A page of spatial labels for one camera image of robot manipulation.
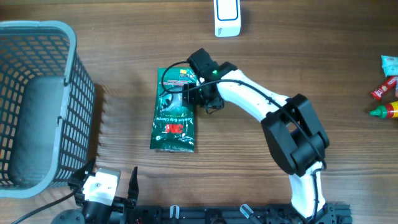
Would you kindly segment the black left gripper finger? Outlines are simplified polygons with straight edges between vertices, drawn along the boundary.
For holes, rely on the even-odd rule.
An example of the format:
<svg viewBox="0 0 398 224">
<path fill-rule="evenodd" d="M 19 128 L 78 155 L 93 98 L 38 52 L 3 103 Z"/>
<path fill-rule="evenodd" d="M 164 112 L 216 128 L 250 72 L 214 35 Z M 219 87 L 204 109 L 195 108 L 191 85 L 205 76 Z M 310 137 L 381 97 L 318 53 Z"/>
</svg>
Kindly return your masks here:
<svg viewBox="0 0 398 224">
<path fill-rule="evenodd" d="M 69 181 L 68 186 L 71 189 L 80 189 L 84 186 L 87 178 L 92 174 L 96 159 L 90 159 L 82 168 L 74 172 Z"/>
<path fill-rule="evenodd" d="M 138 195 L 139 195 L 139 185 L 138 185 L 138 181 L 137 181 L 137 170 L 138 170 L 138 166 L 135 166 L 135 168 L 132 171 L 131 178 L 129 181 L 127 199 L 130 201 L 137 201 Z"/>
</svg>

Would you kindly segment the green gloves package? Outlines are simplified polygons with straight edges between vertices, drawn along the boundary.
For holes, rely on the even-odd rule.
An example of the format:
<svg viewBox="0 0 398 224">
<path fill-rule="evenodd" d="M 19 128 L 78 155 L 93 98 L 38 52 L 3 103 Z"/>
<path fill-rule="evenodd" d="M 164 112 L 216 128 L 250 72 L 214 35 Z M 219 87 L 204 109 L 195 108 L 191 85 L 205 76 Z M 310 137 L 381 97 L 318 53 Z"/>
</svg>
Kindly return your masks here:
<svg viewBox="0 0 398 224">
<path fill-rule="evenodd" d="M 195 114 L 192 106 L 182 105 L 184 84 L 196 83 L 189 68 L 159 68 L 150 148 L 158 151 L 195 150 Z"/>
</svg>

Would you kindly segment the red coffee stick sachet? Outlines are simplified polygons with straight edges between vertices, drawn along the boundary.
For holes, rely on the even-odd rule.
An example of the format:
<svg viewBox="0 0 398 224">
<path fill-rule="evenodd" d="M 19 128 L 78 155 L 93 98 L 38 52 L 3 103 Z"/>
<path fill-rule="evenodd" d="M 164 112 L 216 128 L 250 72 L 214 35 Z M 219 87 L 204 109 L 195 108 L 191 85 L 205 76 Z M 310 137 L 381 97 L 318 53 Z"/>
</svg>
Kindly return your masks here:
<svg viewBox="0 0 398 224">
<path fill-rule="evenodd" d="M 396 86 L 397 77 L 389 77 L 383 84 L 371 92 L 371 96 L 375 100 L 381 100 L 383 95 Z"/>
</svg>

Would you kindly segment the orange sauce bottle green cap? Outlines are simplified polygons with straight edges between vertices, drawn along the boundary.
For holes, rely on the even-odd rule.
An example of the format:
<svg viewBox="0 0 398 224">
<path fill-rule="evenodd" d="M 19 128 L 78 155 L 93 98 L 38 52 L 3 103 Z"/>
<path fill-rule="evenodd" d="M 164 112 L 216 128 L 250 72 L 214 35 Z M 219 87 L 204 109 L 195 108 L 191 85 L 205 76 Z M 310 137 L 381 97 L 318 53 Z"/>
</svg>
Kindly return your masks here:
<svg viewBox="0 0 398 224">
<path fill-rule="evenodd" d="M 385 105 L 377 106 L 374 110 L 370 111 L 371 116 L 378 117 L 380 119 L 386 118 L 397 118 L 398 101 L 387 103 Z"/>
</svg>

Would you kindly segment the teal wet wipes pack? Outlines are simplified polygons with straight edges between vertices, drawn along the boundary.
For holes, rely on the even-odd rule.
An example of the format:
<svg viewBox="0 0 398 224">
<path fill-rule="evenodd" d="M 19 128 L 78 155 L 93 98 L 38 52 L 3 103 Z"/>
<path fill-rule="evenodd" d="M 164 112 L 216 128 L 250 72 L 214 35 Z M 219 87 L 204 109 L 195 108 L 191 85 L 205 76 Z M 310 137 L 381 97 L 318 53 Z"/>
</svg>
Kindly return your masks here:
<svg viewBox="0 0 398 224">
<path fill-rule="evenodd" d="M 398 57 L 382 55 L 382 69 L 386 77 L 398 76 Z"/>
</svg>

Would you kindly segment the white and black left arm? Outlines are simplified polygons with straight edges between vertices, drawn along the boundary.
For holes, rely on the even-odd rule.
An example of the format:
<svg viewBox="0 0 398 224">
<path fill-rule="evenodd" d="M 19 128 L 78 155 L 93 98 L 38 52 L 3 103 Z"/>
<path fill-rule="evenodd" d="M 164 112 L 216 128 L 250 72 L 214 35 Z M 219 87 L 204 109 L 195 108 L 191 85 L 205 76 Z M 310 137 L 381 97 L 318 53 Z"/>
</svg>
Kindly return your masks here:
<svg viewBox="0 0 398 224">
<path fill-rule="evenodd" d="M 93 170 L 95 160 L 90 160 L 72 174 L 68 186 L 79 209 L 59 213 L 53 223 L 140 223 L 131 216 L 136 209 L 139 186 L 138 167 L 132 171 L 127 197 L 118 197 L 121 171 L 109 167 Z"/>
</svg>

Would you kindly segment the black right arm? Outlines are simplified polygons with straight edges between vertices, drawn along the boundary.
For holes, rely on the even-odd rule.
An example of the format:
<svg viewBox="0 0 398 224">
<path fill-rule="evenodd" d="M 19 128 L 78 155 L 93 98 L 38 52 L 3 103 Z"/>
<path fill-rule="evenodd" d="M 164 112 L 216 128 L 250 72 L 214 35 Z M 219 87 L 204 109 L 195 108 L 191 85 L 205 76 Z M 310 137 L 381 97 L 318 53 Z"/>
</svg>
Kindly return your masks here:
<svg viewBox="0 0 398 224">
<path fill-rule="evenodd" d="M 205 49 L 192 53 L 186 63 L 200 82 L 183 86 L 184 102 L 222 109 L 227 101 L 256 118 L 273 160 L 289 176 L 292 207 L 305 221 L 318 221 L 326 204 L 320 174 L 330 141 L 311 102 L 301 94 L 274 93 L 232 63 L 218 64 Z"/>
</svg>

